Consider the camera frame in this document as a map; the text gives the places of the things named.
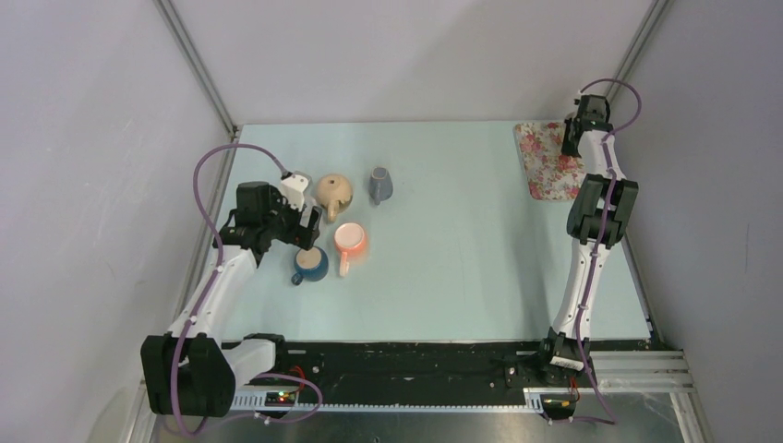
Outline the grey blue mug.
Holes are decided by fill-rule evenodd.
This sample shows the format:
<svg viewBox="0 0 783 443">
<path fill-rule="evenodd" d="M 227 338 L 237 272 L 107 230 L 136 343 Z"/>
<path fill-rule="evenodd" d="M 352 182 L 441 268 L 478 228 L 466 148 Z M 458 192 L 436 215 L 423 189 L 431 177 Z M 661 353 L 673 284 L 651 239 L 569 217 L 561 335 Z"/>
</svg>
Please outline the grey blue mug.
<svg viewBox="0 0 783 443">
<path fill-rule="evenodd" d="M 369 197 L 375 206 L 390 199 L 393 195 L 393 182 L 389 170 L 382 166 L 372 169 L 369 178 Z"/>
</svg>

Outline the dark blue mug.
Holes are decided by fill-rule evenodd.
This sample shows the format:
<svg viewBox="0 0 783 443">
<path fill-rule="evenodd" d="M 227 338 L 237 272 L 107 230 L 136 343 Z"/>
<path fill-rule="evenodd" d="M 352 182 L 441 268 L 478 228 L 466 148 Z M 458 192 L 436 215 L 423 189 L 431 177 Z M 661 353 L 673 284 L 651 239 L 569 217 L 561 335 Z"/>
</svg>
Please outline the dark blue mug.
<svg viewBox="0 0 783 443">
<path fill-rule="evenodd" d="M 321 281 L 329 271 L 329 260 L 326 252 L 313 246 L 309 250 L 300 249 L 294 258 L 295 273 L 291 277 L 291 283 L 298 286 L 305 281 Z"/>
</svg>

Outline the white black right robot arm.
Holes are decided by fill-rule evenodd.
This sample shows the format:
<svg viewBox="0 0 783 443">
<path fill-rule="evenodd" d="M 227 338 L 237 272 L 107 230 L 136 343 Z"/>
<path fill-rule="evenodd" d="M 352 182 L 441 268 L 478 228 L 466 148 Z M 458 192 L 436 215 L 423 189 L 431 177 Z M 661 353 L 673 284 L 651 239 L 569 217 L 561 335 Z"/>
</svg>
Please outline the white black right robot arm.
<svg viewBox="0 0 783 443">
<path fill-rule="evenodd" d="M 509 363 L 509 388 L 573 387 L 591 368 L 592 313 L 600 275 L 628 228 L 639 193 L 614 150 L 606 97 L 581 93 L 563 122 L 514 129 L 530 196 L 571 207 L 565 233 L 572 259 L 559 311 L 535 353 Z"/>
</svg>

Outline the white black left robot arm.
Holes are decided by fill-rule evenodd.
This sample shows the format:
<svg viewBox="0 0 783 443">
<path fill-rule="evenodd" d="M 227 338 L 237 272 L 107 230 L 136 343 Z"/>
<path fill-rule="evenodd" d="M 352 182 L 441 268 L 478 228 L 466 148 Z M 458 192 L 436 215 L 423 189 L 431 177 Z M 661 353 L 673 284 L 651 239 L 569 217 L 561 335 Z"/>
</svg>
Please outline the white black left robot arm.
<svg viewBox="0 0 783 443">
<path fill-rule="evenodd" d="M 224 332 L 245 284 L 275 241 L 311 249 L 321 209 L 307 197 L 308 176 L 289 173 L 278 186 L 238 185 L 235 207 L 216 231 L 211 267 L 163 335 L 150 335 L 140 357 L 151 410 L 159 415 L 223 417 L 235 392 L 257 375 L 270 384 L 290 377 L 292 360 L 277 335 L 249 335 L 229 349 Z"/>
</svg>

